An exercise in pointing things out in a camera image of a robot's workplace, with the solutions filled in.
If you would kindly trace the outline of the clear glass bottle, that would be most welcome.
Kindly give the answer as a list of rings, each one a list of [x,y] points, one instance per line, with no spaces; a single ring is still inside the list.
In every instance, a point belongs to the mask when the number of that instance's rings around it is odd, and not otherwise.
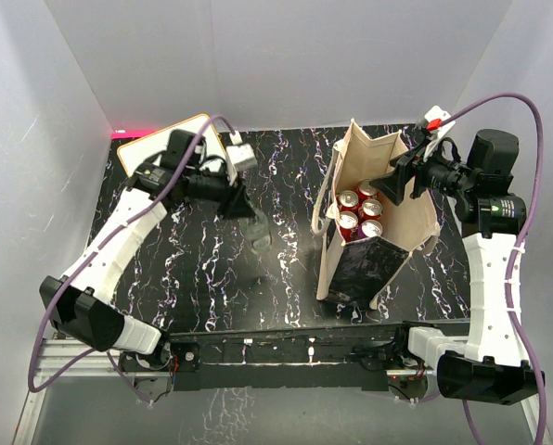
[[[272,247],[268,219],[264,212],[255,210],[254,216],[239,220],[239,230],[250,251],[262,255]]]

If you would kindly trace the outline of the red cola can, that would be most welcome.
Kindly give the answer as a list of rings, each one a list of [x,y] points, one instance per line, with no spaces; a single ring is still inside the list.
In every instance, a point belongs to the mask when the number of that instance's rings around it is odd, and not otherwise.
[[[363,221],[378,221],[383,212],[382,204],[375,198],[369,198],[362,202],[359,208],[359,217]]]
[[[337,200],[340,212],[348,211],[355,215],[358,214],[361,201],[353,190],[344,190],[340,192]]]
[[[356,239],[359,226],[358,216],[351,211],[342,211],[338,218],[338,226],[344,241],[352,242]]]
[[[364,202],[368,199],[377,199],[379,191],[369,180],[364,180],[356,186],[355,193],[358,195],[359,201]]]

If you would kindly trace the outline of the red cola can front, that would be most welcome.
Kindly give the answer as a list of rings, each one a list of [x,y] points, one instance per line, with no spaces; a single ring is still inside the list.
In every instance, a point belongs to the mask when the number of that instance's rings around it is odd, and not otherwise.
[[[340,212],[348,211],[355,215],[358,214],[361,201],[353,190],[344,190],[340,192],[337,200]]]

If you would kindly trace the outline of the purple soda can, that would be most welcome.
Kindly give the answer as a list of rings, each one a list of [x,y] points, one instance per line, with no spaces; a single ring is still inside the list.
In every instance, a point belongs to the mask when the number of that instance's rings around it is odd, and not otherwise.
[[[359,239],[379,237],[383,234],[383,227],[377,220],[365,220],[361,222],[357,236]]]

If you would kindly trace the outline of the beige canvas tote bag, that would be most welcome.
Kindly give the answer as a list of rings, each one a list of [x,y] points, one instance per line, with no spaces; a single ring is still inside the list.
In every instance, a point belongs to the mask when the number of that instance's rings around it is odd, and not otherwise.
[[[362,180],[390,172],[389,161],[408,148],[400,132],[372,138],[355,121],[332,148],[327,173],[320,186],[311,220],[313,235],[321,238],[321,260],[316,298],[332,303],[377,307],[377,295],[401,272],[415,253],[428,255],[441,233],[431,193],[413,199],[413,181],[405,199],[395,206],[383,194],[383,233],[367,239],[343,239],[335,198],[353,190]]]

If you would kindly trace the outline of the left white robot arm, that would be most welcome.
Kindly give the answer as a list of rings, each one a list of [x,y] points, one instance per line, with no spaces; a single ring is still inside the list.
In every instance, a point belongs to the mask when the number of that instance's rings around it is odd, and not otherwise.
[[[148,234],[185,202],[215,202],[222,219],[258,222],[242,181],[257,159],[239,133],[230,137],[221,146],[212,128],[201,134],[173,128],[121,146],[128,182],[116,208],[82,256],[40,285],[54,329],[93,350],[134,352],[152,370],[169,363],[172,349],[162,331],[120,313],[113,294]]]

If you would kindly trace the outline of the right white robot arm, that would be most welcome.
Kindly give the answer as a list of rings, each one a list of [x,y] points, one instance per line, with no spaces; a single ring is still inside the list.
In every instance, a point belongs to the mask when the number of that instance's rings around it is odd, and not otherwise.
[[[456,151],[445,158],[440,146],[428,154],[420,144],[385,162],[385,173],[367,177],[394,205],[405,199],[407,184],[413,199],[435,190],[456,202],[469,262],[468,339],[461,343],[434,324],[403,322],[387,346],[403,367],[431,368],[448,399],[511,405],[545,384],[514,325],[521,313],[519,273],[510,256],[527,218],[524,201],[508,191],[518,155],[515,135],[482,129],[467,160]]]

